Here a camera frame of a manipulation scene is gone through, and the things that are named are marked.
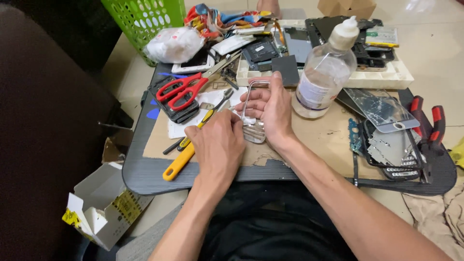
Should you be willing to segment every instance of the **plastic bottle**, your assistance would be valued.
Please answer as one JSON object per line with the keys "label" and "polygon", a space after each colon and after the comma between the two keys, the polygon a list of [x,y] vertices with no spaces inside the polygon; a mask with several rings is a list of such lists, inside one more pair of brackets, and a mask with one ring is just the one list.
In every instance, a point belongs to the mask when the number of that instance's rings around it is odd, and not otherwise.
{"label": "plastic bottle", "polygon": [[359,34],[352,16],[333,29],[327,43],[309,52],[292,106],[305,118],[323,116],[356,70],[356,56],[351,51]]}

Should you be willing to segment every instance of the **pliers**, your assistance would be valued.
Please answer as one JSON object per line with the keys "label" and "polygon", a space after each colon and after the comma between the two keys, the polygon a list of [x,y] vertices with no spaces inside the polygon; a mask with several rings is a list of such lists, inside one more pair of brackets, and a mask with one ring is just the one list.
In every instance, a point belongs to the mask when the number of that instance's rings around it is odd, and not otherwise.
{"label": "pliers", "polygon": [[413,130],[422,137],[419,141],[420,151],[426,155],[425,167],[424,167],[424,179],[427,183],[432,183],[432,163],[436,156],[444,154],[445,150],[441,145],[443,136],[445,135],[446,121],[445,111],[443,106],[437,105],[432,107],[433,116],[433,129],[430,135],[427,135],[427,131],[424,126],[424,117],[422,111],[422,105],[424,99],[421,96],[414,96],[411,103],[411,114],[419,121],[420,126],[413,128]]}

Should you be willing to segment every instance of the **bottle cap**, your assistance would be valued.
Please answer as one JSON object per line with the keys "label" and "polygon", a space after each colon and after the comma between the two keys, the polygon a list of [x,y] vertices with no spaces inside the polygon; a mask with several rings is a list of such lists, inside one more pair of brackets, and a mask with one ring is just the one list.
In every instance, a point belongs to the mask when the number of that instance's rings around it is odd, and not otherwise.
{"label": "bottle cap", "polygon": [[337,50],[347,51],[353,47],[358,34],[358,22],[356,16],[352,16],[335,26],[329,37],[329,43]]}

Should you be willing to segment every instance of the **black table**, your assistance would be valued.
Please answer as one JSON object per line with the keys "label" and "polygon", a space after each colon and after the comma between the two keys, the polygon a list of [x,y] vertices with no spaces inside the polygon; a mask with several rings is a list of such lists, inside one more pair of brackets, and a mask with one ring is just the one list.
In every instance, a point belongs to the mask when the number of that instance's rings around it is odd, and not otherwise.
{"label": "black table", "polygon": [[[170,72],[171,68],[171,64],[158,64],[151,82],[154,83],[165,77],[158,75],[158,73]],[[398,91],[398,93],[403,106],[409,108],[409,104],[413,98],[411,91],[407,89]],[[122,168],[124,183],[130,190],[141,195],[158,195],[190,188],[199,172],[198,163],[188,163],[176,179],[167,182],[163,180],[162,174],[171,164],[172,160],[145,158],[142,156],[156,122],[156,120],[146,117],[148,112],[156,108],[156,105],[150,104],[152,99],[153,96],[148,93],[145,105],[137,121],[134,138]],[[428,121],[425,129],[429,133],[432,129]],[[359,179],[358,186],[388,189],[423,196],[441,195],[449,191],[456,183],[456,166],[448,153],[440,156],[436,162],[438,164],[434,165],[432,169],[433,184]],[[265,166],[241,167],[236,177],[236,181],[238,182],[272,180],[281,180],[284,182],[286,180],[298,180],[298,177],[290,168],[277,160],[268,160]]]}

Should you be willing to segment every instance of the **red scissors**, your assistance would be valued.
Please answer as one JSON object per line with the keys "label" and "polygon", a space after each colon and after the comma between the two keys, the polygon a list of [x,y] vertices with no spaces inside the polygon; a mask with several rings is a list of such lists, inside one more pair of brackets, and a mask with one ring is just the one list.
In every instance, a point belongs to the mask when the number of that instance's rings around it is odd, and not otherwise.
{"label": "red scissors", "polygon": [[[222,68],[226,67],[229,65],[231,62],[233,62],[235,59],[237,59],[241,55],[241,50],[238,50],[231,54],[230,56],[226,57],[224,60],[220,61],[218,64],[215,66],[211,67],[208,71],[205,73],[201,74],[201,72],[192,75],[187,78],[181,78],[174,80],[165,86],[161,87],[158,92],[156,93],[156,99],[160,102],[163,102],[172,96],[175,96],[172,98],[169,102],[168,105],[169,107],[174,110],[174,111],[180,111],[182,109],[185,109],[187,106],[189,106],[193,100],[195,100],[195,97],[197,97],[198,92],[200,89],[209,81],[209,78],[216,72],[222,70]],[[170,86],[173,86],[174,84],[182,83],[180,87],[177,87],[173,89],[172,91],[163,94],[163,92],[169,88]],[[183,98],[186,94],[191,93],[191,97],[188,101],[186,101],[184,104],[175,106],[175,103]]]}

